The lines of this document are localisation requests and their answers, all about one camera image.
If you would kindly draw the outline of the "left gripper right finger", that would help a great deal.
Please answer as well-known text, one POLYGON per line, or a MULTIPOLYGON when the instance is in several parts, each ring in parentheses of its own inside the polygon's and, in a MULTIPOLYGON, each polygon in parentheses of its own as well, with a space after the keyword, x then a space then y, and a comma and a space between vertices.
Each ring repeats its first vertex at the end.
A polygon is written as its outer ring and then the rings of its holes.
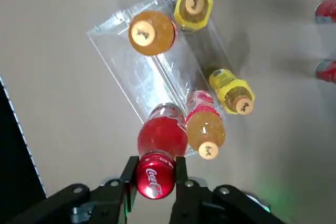
POLYGON ((185 157, 176 158, 175 183, 170 223, 283 223, 234 186, 200 186, 188 177, 185 157))

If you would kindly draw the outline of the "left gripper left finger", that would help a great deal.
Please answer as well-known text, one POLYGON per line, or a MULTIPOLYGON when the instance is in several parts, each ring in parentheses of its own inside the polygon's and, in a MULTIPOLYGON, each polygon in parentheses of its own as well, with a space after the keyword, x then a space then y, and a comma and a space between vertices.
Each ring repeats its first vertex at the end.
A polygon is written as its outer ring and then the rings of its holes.
POLYGON ((94 190, 72 184, 15 217, 16 223, 126 223, 137 193, 138 156, 131 156, 119 178, 94 190))

